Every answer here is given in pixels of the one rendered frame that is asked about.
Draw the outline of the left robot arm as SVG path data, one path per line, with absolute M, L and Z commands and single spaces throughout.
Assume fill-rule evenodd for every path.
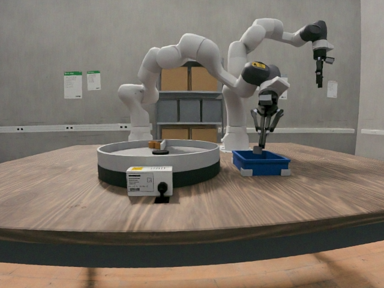
M 251 27 L 243 34 L 240 41 L 234 41 L 229 46 L 228 52 L 228 73 L 239 79 L 245 64 L 247 54 L 252 52 L 263 41 L 264 38 L 273 39 L 301 47 L 308 41 L 312 41 L 312 51 L 326 49 L 326 52 L 334 49 L 334 46 L 327 41 L 327 26 L 322 20 L 309 23 L 296 33 L 284 32 L 282 21 L 278 19 L 256 19 Z M 226 85 L 223 86 L 223 97 L 227 109 L 226 134 L 220 145 L 221 150 L 226 151 L 247 151 L 249 141 L 246 126 L 245 102 L 249 98 L 241 98 Z

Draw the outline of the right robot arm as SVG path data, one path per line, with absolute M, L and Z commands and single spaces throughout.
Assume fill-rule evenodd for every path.
M 153 104 L 159 99 L 156 82 L 162 69 L 173 69 L 183 66 L 188 59 L 203 65 L 208 73 L 230 88 L 242 98 L 252 97 L 259 86 L 260 105 L 272 105 L 277 100 L 272 93 L 261 94 L 271 90 L 279 97 L 290 87 L 275 65 L 262 62 L 246 63 L 239 79 L 224 70 L 221 64 L 218 46 L 205 37 L 186 33 L 179 44 L 159 48 L 151 48 L 146 54 L 137 74 L 142 85 L 121 85 L 118 90 L 119 99 L 128 107 L 131 119 L 131 133 L 128 141 L 152 140 L 149 127 L 149 114 L 141 104 Z

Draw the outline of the blue rectangular tray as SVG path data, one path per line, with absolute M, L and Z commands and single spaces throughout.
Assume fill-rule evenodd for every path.
M 281 175 L 281 169 L 288 169 L 290 159 L 282 157 L 270 151 L 262 151 L 262 154 L 253 154 L 253 151 L 232 151 L 233 163 L 241 171 L 253 170 L 252 176 Z M 257 160 L 274 159 L 274 160 Z

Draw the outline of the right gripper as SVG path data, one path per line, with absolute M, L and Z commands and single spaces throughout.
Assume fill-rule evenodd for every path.
M 259 101 L 256 109 L 250 110 L 251 115 L 254 119 L 256 131 L 258 132 L 258 135 L 260 135 L 259 147 L 262 147 L 262 149 L 265 148 L 266 136 L 268 136 L 270 134 L 270 132 L 273 132 L 275 130 L 280 118 L 283 116 L 283 109 L 280 110 L 280 109 L 278 109 L 278 106 L 277 106 L 278 94 L 274 91 L 271 91 L 271 90 L 263 91 L 261 94 L 265 94 L 265 93 L 272 93 L 272 95 L 276 95 L 277 100 L 273 101 L 272 105 L 264 105 L 264 106 L 261 106 L 260 101 Z M 257 123 L 257 117 L 256 117 L 257 113 L 261 116 L 260 126 L 258 126 L 258 123 Z M 275 116 L 275 118 L 274 118 L 274 120 L 270 126 L 271 117 L 274 114 L 276 114 L 276 116 Z M 265 117 L 267 117 L 266 118 L 266 124 L 265 124 Z M 265 129 L 264 129 L 264 126 L 265 126 Z

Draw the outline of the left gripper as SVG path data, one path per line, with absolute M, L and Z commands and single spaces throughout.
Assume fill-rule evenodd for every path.
M 316 84 L 318 84 L 318 88 L 322 88 L 322 81 L 323 81 L 323 73 L 322 73 L 323 61 L 322 60 L 324 57 L 326 57 L 326 49 L 316 49 L 313 51 L 313 59 L 317 60 L 315 73 L 316 73 Z

